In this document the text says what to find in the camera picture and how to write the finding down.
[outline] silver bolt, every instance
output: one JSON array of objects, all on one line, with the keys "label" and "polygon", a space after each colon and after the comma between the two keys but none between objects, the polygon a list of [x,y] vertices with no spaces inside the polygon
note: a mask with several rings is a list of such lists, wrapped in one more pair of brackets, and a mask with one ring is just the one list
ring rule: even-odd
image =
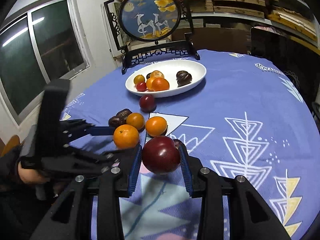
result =
[{"label": "silver bolt", "polygon": [[245,182],[245,176],[242,176],[242,175],[237,176],[237,181],[239,181],[239,182]]},{"label": "silver bolt", "polygon": [[200,172],[202,174],[208,174],[210,172],[210,170],[208,168],[201,168]]},{"label": "silver bolt", "polygon": [[105,173],[106,171],[108,171],[110,168],[107,166],[107,167],[103,167],[101,169],[101,173]]},{"label": "silver bolt", "polygon": [[111,169],[111,172],[112,172],[113,174],[117,174],[117,173],[120,172],[120,168],[118,168],[118,167],[113,167],[113,168]]},{"label": "silver bolt", "polygon": [[107,159],[110,159],[111,157],[113,157],[113,153],[109,153],[109,154],[107,155]]},{"label": "silver bolt", "polygon": [[84,180],[84,176],[83,175],[76,176],[76,182],[81,182],[83,180]]}]

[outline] round black frame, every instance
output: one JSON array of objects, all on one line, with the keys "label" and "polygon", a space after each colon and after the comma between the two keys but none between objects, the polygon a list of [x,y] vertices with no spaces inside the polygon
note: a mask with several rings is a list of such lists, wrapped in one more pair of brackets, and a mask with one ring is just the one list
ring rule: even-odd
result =
[{"label": "round black frame", "polygon": [[120,6],[120,10],[119,10],[119,25],[121,27],[121,29],[130,37],[134,38],[137,41],[146,41],[146,42],[150,42],[150,41],[159,41],[159,40],[163,40],[164,38],[170,36],[178,27],[180,20],[181,20],[181,4],[178,0],[173,0],[173,2],[176,5],[177,11],[178,11],[178,19],[177,22],[175,24],[175,26],[165,35],[160,36],[158,38],[154,38],[154,39],[144,39],[144,38],[140,38],[140,37],[136,37],[134,35],[132,35],[132,33],[128,32],[127,29],[124,27],[123,23],[122,23],[122,11],[124,9],[124,5],[128,2],[128,0],[124,0]]}]

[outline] blue tablecloth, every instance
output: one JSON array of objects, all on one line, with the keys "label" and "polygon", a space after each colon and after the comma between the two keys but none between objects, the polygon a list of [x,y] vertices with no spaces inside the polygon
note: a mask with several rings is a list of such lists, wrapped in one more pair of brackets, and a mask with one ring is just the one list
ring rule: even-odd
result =
[{"label": "blue tablecloth", "polygon": [[[320,136],[306,104],[289,79],[266,59],[208,50],[199,54],[206,78],[186,93],[157,98],[155,113],[169,120],[168,136],[183,141],[204,166],[230,178],[246,176],[292,239],[300,239],[320,210],[316,179]],[[124,108],[140,112],[139,97],[128,92],[124,83],[144,66],[137,65],[126,75],[119,68],[102,77],[66,106],[64,119],[84,118],[106,126]],[[145,140],[144,131],[140,143]],[[86,136],[73,145],[97,153],[116,148],[111,136]],[[120,205],[127,240],[196,239],[201,200],[189,198],[180,169],[156,176],[142,165],[135,193],[121,199]],[[95,217],[96,200],[92,239],[96,239]],[[227,213],[224,225],[229,239]]]}]

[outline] white oval plate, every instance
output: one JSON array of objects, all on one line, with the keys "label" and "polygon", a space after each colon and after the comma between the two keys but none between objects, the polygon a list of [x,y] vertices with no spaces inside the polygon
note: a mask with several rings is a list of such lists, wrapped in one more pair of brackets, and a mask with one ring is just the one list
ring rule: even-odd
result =
[{"label": "white oval plate", "polygon": [[[146,92],[139,92],[137,91],[133,79],[137,75],[143,75],[144,78],[146,76],[155,71],[159,70],[163,73],[164,78],[169,82],[170,88],[168,90],[164,91],[146,91]],[[192,82],[188,85],[178,87],[176,74],[180,70],[188,71],[192,76]],[[204,67],[204,65],[191,60],[184,60],[184,59],[172,59],[172,60],[166,60],[161,61],[157,63],[150,64],[148,66],[145,66],[136,72],[134,72],[130,77],[127,78],[125,82],[125,87],[130,92],[138,95],[138,96],[144,96],[144,95],[153,95],[155,98],[164,98],[164,97],[170,97],[174,95],[178,95],[181,93],[184,93],[194,87],[196,87],[205,77],[205,74],[207,73],[207,69]]]}]

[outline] window pane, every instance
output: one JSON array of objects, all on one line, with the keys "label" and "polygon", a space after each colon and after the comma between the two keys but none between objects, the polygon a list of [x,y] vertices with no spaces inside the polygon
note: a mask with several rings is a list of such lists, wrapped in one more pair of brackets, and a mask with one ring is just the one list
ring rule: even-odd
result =
[{"label": "window pane", "polygon": [[82,59],[73,32],[67,1],[45,6],[32,14],[37,46],[50,80],[79,66]]},{"label": "window pane", "polygon": [[46,84],[33,52],[27,17],[0,35],[0,78],[17,114]]}]

